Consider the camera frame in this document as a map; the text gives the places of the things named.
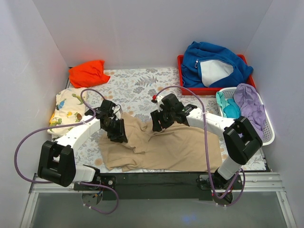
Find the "beige t shirt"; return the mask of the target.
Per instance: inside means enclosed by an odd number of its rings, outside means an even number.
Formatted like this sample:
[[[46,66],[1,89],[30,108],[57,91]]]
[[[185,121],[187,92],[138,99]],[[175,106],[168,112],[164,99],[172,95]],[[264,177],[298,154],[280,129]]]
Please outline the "beige t shirt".
[[[103,134],[99,148],[109,170],[123,172],[139,169],[214,172],[221,164],[219,138],[200,128],[174,123],[152,131],[152,122],[123,113],[128,143],[112,142]]]

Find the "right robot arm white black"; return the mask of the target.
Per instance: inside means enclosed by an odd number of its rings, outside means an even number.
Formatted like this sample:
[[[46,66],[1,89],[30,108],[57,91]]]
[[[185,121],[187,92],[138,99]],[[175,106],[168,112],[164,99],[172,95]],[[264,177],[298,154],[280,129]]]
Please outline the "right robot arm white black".
[[[154,132],[179,123],[206,130],[224,139],[228,157],[212,176],[218,188],[225,189],[231,185],[233,175],[263,145],[262,139],[246,117],[233,119],[205,113],[195,105],[183,105],[173,93],[166,96],[154,95],[152,102],[157,104],[157,110],[151,112]]]

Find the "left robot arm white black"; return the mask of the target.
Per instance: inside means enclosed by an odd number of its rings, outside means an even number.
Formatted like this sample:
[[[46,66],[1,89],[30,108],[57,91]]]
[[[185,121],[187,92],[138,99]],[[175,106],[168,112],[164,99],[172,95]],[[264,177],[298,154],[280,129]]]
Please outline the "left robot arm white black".
[[[73,182],[85,182],[91,190],[100,187],[101,178],[97,175],[100,171],[88,165],[76,165],[75,152],[101,129],[107,132],[107,138],[112,142],[127,143],[128,140],[120,105],[103,100],[101,106],[94,110],[95,117],[89,110],[83,118],[84,124],[75,126],[54,142],[43,143],[38,164],[39,178],[63,187]]]

